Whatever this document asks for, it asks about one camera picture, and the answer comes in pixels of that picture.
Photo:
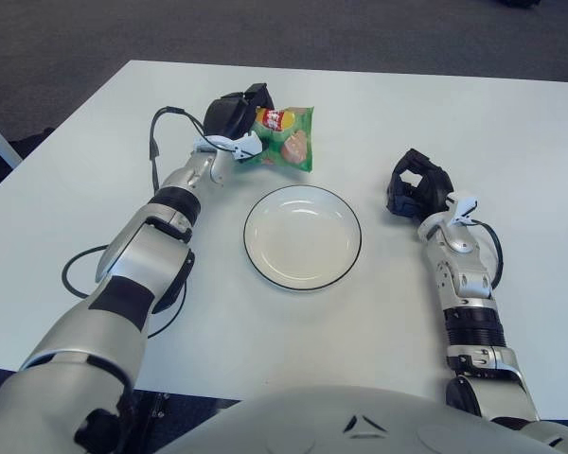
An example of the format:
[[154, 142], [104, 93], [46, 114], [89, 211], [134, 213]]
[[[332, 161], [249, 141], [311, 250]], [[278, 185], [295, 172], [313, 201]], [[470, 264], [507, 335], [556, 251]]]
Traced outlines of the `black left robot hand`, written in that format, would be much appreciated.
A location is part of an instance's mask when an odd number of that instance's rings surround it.
[[261, 108], [274, 108], [266, 83], [255, 83], [244, 92], [221, 96], [206, 110], [204, 134], [239, 139], [251, 129]]

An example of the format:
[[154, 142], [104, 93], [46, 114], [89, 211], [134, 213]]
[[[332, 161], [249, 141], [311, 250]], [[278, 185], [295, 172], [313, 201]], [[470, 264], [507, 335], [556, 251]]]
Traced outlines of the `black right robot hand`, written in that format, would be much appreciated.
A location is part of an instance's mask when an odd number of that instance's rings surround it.
[[[404, 172], [418, 175], [417, 185], [405, 182]], [[447, 196], [454, 191], [448, 173], [414, 148], [398, 161], [386, 189], [386, 208], [395, 215], [423, 221], [432, 214], [447, 211]]]

